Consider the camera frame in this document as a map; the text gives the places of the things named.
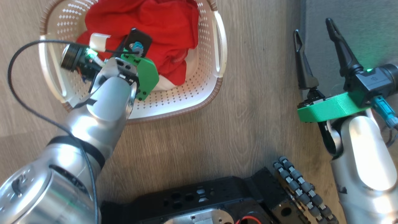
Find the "gray fabric surface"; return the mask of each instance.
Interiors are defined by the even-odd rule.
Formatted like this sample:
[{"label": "gray fabric surface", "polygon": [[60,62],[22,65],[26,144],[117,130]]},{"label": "gray fabric surface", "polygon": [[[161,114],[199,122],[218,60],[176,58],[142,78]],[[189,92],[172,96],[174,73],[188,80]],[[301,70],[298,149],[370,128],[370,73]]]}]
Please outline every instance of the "gray fabric surface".
[{"label": "gray fabric surface", "polygon": [[344,78],[325,19],[334,20],[365,69],[385,63],[398,65],[398,1],[302,0],[301,34],[306,56],[319,89],[326,95],[343,92]]}]

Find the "red garment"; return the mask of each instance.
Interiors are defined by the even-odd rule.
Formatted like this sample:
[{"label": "red garment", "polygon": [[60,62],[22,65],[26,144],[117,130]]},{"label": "red garment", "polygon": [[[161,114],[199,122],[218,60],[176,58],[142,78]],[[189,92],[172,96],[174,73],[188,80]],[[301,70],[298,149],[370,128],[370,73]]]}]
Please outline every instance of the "red garment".
[{"label": "red garment", "polygon": [[106,48],[115,50],[135,27],[151,36],[146,57],[155,63],[159,74],[182,85],[187,66],[184,58],[188,49],[198,45],[198,20],[195,0],[99,0],[87,12],[88,30],[77,42],[88,44],[92,33],[103,33],[111,35]]}]

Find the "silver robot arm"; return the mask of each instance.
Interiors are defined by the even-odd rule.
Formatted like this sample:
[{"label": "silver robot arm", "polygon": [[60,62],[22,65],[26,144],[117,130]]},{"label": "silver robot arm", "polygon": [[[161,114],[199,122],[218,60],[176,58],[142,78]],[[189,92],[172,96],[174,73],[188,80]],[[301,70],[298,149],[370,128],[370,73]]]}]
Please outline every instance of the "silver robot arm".
[{"label": "silver robot arm", "polygon": [[[137,84],[118,75],[116,58],[111,58],[92,94],[64,122],[84,147],[95,179],[113,153],[136,96]],[[99,83],[101,77],[106,81]],[[80,144],[59,130],[37,160],[13,174],[0,188],[0,223],[94,223],[92,183]]]},{"label": "silver robot arm", "polygon": [[340,155],[331,165],[347,223],[398,223],[397,171],[377,123],[372,116],[353,116],[339,133],[341,142],[334,141]]}]

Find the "white basket handle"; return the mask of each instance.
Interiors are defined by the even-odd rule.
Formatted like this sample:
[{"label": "white basket handle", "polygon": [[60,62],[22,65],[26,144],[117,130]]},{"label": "white basket handle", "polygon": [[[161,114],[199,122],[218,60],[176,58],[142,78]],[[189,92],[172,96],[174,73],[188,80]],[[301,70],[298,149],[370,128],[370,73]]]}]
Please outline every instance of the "white basket handle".
[{"label": "white basket handle", "polygon": [[[48,38],[46,37],[46,35],[41,35],[40,39],[48,39]],[[51,61],[49,60],[48,57],[48,51],[50,51],[51,60],[52,63],[54,64],[55,72],[57,74],[59,86],[61,87],[61,89],[59,89],[58,85],[55,83],[55,79],[50,70]],[[73,94],[73,90],[72,87],[69,85],[66,76],[63,74],[63,71],[61,71],[61,68],[59,67],[60,59],[58,59],[58,56],[55,53],[53,44],[40,43],[39,58],[40,58],[40,65],[43,71],[44,79],[46,80],[46,83],[50,88],[52,94],[55,96],[55,98],[57,98],[57,100],[61,101],[61,103],[68,102],[68,100],[70,100],[70,98],[72,97],[70,93]]]},{"label": "white basket handle", "polygon": [[[217,37],[214,39],[215,41],[215,57],[216,57],[216,70],[218,72],[218,77],[222,78],[225,72],[226,68],[226,61],[227,61],[227,55],[228,55],[228,48],[227,48],[227,43],[226,43],[226,34],[225,34],[225,28],[224,24],[222,22],[222,18],[219,14],[218,11],[213,11],[214,13],[214,18],[215,18],[215,23],[217,25],[217,29],[214,30],[214,32],[217,34]],[[218,48],[218,43],[217,40],[220,40],[220,58],[219,58],[219,48]]]}]

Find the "wooden floor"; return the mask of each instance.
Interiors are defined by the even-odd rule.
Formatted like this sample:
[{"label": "wooden floor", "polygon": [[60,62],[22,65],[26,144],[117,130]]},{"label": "wooden floor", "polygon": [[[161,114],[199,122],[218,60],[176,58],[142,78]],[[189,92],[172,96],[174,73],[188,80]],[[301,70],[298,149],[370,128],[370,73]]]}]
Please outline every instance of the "wooden floor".
[{"label": "wooden floor", "polygon": [[[38,39],[47,0],[0,1],[0,181],[35,159],[55,130],[12,98],[6,69],[13,53]],[[127,126],[97,181],[102,199],[129,202],[144,193],[229,175],[248,177],[287,156],[345,223],[315,124],[298,120],[293,54],[299,1],[218,0],[228,39],[220,93],[206,108],[177,118]],[[37,48],[17,61],[22,99],[52,119],[66,112],[46,88]],[[392,150],[398,158],[397,145]]]}]

